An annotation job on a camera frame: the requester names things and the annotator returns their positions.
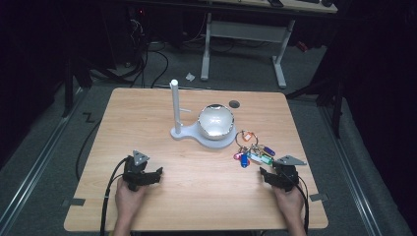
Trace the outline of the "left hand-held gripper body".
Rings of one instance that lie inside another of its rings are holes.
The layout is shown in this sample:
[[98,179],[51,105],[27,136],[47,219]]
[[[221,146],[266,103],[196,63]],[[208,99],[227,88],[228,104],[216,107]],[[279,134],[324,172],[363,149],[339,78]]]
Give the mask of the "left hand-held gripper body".
[[131,191],[137,192],[140,186],[148,184],[147,167],[149,157],[137,150],[126,158],[123,180]]

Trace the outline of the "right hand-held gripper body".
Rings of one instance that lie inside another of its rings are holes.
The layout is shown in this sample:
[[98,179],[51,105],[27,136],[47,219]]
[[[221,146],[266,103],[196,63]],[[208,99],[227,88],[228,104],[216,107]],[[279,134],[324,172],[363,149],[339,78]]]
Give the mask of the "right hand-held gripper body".
[[276,159],[272,167],[276,172],[274,186],[289,192],[294,186],[299,184],[297,165],[306,165],[306,162],[292,155],[286,155]]

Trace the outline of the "bunch of keys with tags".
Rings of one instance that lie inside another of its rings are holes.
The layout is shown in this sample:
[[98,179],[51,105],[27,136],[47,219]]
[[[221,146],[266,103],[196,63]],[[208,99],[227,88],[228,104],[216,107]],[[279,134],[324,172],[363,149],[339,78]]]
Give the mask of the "bunch of keys with tags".
[[261,145],[258,136],[248,130],[239,131],[234,138],[238,151],[233,158],[240,162],[243,168],[248,167],[252,162],[257,164],[272,165],[275,151]]

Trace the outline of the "person's right hand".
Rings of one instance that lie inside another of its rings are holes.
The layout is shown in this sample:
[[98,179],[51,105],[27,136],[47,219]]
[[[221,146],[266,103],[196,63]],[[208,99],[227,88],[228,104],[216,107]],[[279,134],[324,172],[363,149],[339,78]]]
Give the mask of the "person's right hand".
[[301,212],[304,206],[304,199],[300,191],[296,187],[288,192],[277,187],[273,187],[272,189],[277,200],[278,208],[287,226],[302,226],[303,219]]

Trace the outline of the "person's left hand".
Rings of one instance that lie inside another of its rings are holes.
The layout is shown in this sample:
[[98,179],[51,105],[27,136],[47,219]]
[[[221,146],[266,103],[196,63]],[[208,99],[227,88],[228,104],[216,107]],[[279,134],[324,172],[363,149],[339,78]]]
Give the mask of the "person's left hand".
[[136,216],[142,201],[145,197],[147,186],[140,186],[137,191],[129,189],[128,184],[123,179],[117,182],[115,202],[117,206],[117,225],[130,225]]

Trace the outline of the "white stand with pole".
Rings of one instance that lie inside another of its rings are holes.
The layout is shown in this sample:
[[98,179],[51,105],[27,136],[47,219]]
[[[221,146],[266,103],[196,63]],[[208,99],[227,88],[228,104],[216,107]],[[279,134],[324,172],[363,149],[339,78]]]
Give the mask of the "white stand with pole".
[[200,145],[206,148],[226,148],[234,142],[236,135],[236,126],[234,119],[234,128],[232,132],[227,135],[222,140],[209,140],[205,138],[199,130],[197,120],[190,126],[184,126],[181,122],[180,113],[182,109],[180,108],[180,99],[179,99],[179,84],[177,80],[172,80],[169,83],[172,92],[172,103],[173,103],[173,113],[174,113],[174,127],[170,130],[170,135],[174,140],[184,140],[184,139],[193,139],[197,141]]

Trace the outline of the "silver metal bowl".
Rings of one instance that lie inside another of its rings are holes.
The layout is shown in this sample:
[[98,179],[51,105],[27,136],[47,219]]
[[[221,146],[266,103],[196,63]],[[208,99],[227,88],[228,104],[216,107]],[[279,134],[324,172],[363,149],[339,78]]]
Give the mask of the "silver metal bowl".
[[211,104],[201,111],[197,124],[205,138],[213,141],[222,140],[234,128],[234,114],[224,105]]

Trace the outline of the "black metal stand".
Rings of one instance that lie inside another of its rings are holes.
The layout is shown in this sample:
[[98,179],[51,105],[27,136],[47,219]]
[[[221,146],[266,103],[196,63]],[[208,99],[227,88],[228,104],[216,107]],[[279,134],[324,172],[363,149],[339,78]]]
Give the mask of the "black metal stand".
[[316,104],[318,106],[332,106],[330,116],[330,127],[333,134],[339,138],[340,117],[342,115],[343,81],[341,78],[326,78],[319,82],[300,88],[286,95],[287,99],[294,99],[300,95],[316,93]]
[[63,117],[67,117],[74,106],[74,81],[77,81],[82,89],[89,89],[92,85],[88,61],[78,56],[69,57],[65,63]]

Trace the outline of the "desk with white legs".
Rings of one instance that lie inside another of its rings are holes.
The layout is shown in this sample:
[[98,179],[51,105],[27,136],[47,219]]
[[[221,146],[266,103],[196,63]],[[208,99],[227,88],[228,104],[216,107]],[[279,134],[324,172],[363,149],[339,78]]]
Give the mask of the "desk with white legs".
[[[331,0],[208,0],[210,6],[217,3],[232,6],[259,7],[261,10],[283,10],[289,13],[336,14],[337,7]],[[278,43],[280,48],[271,57],[278,86],[286,88],[281,60],[293,32],[296,20],[290,18],[285,26],[272,26],[243,23],[238,20],[214,20],[211,13],[206,14],[205,51],[202,61],[201,80],[209,79],[210,40],[213,37],[243,39],[259,42]]]

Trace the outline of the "metal floor rail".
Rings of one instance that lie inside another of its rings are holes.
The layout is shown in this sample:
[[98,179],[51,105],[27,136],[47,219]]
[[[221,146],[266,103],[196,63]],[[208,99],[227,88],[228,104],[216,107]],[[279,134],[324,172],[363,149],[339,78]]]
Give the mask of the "metal floor rail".
[[65,91],[59,90],[0,170],[0,236],[38,230],[46,220],[63,227],[62,203],[75,193],[74,164],[88,126],[82,111],[88,93],[77,89],[66,111]]
[[336,148],[337,157],[341,165],[341,169],[351,193],[352,199],[361,216],[363,224],[369,236],[383,236],[381,228],[375,219],[368,198],[366,197],[355,171],[349,161],[347,152],[340,138],[336,136],[331,125],[330,112],[327,108],[319,107],[319,112],[325,121],[327,130],[331,136],[332,142]]

